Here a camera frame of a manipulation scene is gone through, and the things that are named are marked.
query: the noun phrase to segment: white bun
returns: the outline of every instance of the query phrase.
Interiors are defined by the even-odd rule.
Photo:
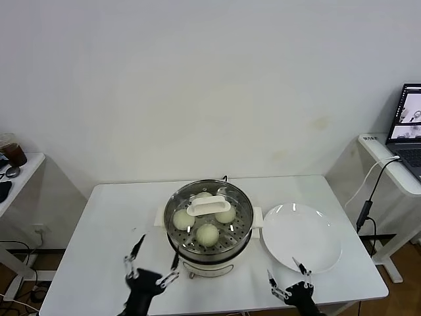
[[[187,227],[192,227],[195,224],[195,217],[187,214],[187,209],[178,210],[173,218],[172,222],[178,230],[187,230]]]
[[[192,196],[190,198],[190,201],[193,201],[194,199],[198,199],[198,198],[208,198],[212,196],[212,194],[210,194],[209,192],[200,192],[199,194],[196,194],[195,196]]]
[[[235,207],[231,205],[228,211],[215,214],[215,219],[222,224],[232,222],[235,219]]]
[[[212,224],[203,224],[196,232],[197,241],[205,247],[212,247],[219,239],[219,231]]]

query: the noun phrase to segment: laptop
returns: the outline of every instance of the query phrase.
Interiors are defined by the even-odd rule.
[[[421,84],[404,84],[386,146],[421,181]]]

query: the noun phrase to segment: laptop screen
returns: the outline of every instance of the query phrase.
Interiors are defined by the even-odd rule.
[[[389,140],[421,140],[421,85],[404,85]]]

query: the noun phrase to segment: laptop keyboard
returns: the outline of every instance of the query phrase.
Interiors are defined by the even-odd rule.
[[[410,164],[411,167],[421,167],[420,149],[399,149],[396,153]]]

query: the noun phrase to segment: white desk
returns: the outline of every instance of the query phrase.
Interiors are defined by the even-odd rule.
[[[383,298],[388,289],[361,244],[355,229],[323,176],[290,176],[230,180],[266,213],[280,203],[311,205],[331,218],[340,231],[343,253],[329,272],[313,276],[314,300],[336,315],[354,301]],[[128,298],[123,258],[147,232],[136,265],[159,273],[169,271],[174,250],[162,228],[154,227],[155,213],[188,182],[107,184],[95,187],[80,218],[41,316],[117,315]],[[150,315],[228,313],[287,308],[270,293],[266,268],[280,286],[302,276],[273,260],[260,240],[252,240],[234,270],[218,278],[179,279],[153,299]]]
[[[9,191],[7,199],[0,203],[0,217],[3,216],[5,211],[9,208],[11,203],[17,197],[19,192],[23,189],[25,184],[31,179],[32,175],[37,171],[38,167],[42,164],[45,159],[43,153],[25,153],[28,162],[21,166],[20,174],[14,179],[8,179],[4,177],[2,181],[10,180],[12,182],[12,188]],[[5,172],[9,166],[6,166],[2,169],[1,172]],[[5,293],[5,301],[10,301],[16,295],[22,279],[24,280],[34,280],[35,272],[30,267],[34,263],[36,255],[30,255],[28,260],[28,265],[25,265],[21,260],[17,259],[14,255],[9,253],[1,244],[0,244],[0,262],[12,269],[18,275],[14,278],[11,285],[8,287]],[[38,280],[51,281],[54,277],[54,271],[37,271]]]
[[[359,142],[377,162],[394,156],[385,146],[386,138],[387,134],[362,134],[359,136]],[[387,161],[383,161],[379,166],[383,167],[386,163]],[[399,207],[408,210],[413,209],[414,211],[412,212],[413,214],[408,214],[408,218],[405,221],[402,221],[396,236],[385,246],[382,246],[379,242],[376,243],[376,254],[373,256],[373,262],[376,265],[383,265],[394,283],[401,283],[403,282],[402,276],[390,257],[421,231],[421,218],[415,214],[419,209],[419,200],[413,199],[415,197],[421,198],[421,183],[401,163],[391,163],[386,167],[385,173],[404,195],[412,198],[402,199],[398,204]],[[392,213],[393,210],[388,209],[386,212]]]

